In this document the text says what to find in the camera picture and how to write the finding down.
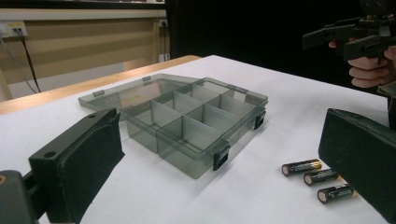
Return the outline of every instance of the table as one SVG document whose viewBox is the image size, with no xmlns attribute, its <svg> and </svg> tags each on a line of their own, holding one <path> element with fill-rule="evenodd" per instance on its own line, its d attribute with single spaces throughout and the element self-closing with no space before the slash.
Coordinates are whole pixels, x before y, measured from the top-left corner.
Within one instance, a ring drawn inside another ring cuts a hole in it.
<svg viewBox="0 0 396 224">
<path fill-rule="evenodd" d="M 157 64 L 152 65 L 156 69 L 131 74 L 212 77 L 261 93 L 269 99 L 264 124 L 242 137 L 216 172 L 209 170 L 195 180 L 136 143 L 121 122 L 125 157 L 81 223 L 387 223 L 360 196 L 327 205 L 319 202 L 318 189 L 345 183 L 343 180 L 308 187 L 301 175 L 285 177 L 280 170 L 282 164 L 318 157 L 328 108 L 359 113 L 388 125 L 385 97 L 216 55 L 170 63 L 172 66 L 160 70 Z M 79 96 L 141 78 L 128 77 L 128 73 L 110 77 L 108 82 L 95 80 L 87 87 L 77 84 L 53 91 L 58 97 L 43 92 L 43 101 L 32 96 L 28 106 L 19 105 L 22 100 L 0 104 L 0 170 L 25 175 L 30 170 L 30 155 L 92 112 L 79 105 Z M 7 110 L 8 105 L 15 107 Z M 45 216 L 39 221 L 48 223 Z"/>
</svg>

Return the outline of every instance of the white cable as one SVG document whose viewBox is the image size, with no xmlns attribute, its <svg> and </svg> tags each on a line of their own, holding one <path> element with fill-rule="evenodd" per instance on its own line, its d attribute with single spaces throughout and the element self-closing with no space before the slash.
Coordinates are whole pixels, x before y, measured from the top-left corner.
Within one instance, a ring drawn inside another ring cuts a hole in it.
<svg viewBox="0 0 396 224">
<path fill-rule="evenodd" d="M 0 37 L 0 41 L 3 45 L 3 47 L 6 49 L 6 52 L 8 53 L 9 57 L 11 58 L 12 62 L 15 63 L 15 66 L 17 66 L 18 70 L 20 71 L 21 77 L 23 78 L 23 80 L 25 80 L 26 84 L 29 86 L 30 90 L 32 90 L 34 93 L 37 93 L 32 86 L 30 85 L 30 83 L 27 81 L 27 79 L 25 78 L 25 76 L 23 75 L 23 72 L 21 70 L 20 64 L 18 63 L 17 60 L 15 60 L 14 56 L 12 56 L 11 52 L 9 51 L 6 43 L 3 40 L 3 37 Z"/>
</svg>

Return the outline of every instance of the transparent storage box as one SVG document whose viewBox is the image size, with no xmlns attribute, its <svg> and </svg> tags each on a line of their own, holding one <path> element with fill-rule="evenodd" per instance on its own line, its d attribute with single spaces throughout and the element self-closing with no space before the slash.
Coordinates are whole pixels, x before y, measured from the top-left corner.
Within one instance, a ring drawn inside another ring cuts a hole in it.
<svg viewBox="0 0 396 224">
<path fill-rule="evenodd" d="M 116 107 L 131 138 L 198 179 L 227 161 L 230 148 L 259 128 L 268 97 L 210 77 L 158 74 L 80 97 L 93 110 Z"/>
</svg>

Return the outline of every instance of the beige wall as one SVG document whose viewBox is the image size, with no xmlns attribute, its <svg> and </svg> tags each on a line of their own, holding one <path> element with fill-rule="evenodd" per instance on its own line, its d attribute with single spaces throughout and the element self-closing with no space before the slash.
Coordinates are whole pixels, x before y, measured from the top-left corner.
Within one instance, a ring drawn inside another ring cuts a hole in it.
<svg viewBox="0 0 396 224">
<path fill-rule="evenodd" d="M 169 37 L 164 37 L 167 33 L 159 28 L 158 20 L 25 21 L 28 33 L 25 42 L 37 78 L 124 62 L 128 62 L 127 69 L 133 69 L 157 63 L 158 55 L 169 49 L 164 42 L 168 42 Z M 21 64 L 23 73 L 32 79 L 21 41 L 16 37 L 4 41 Z M 6 84 L 23 82 L 3 47 L 0 47 L 0 69 Z"/>
</svg>

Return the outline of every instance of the black backdrop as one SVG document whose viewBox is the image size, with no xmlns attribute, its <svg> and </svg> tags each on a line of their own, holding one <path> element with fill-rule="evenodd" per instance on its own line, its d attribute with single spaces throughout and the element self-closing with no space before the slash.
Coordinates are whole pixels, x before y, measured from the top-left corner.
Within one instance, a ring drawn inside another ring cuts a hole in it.
<svg viewBox="0 0 396 224">
<path fill-rule="evenodd" d="M 166 0 L 171 58 L 219 55 L 355 90 L 350 66 L 328 43 L 302 48 L 304 34 L 363 16 L 359 0 Z"/>
</svg>

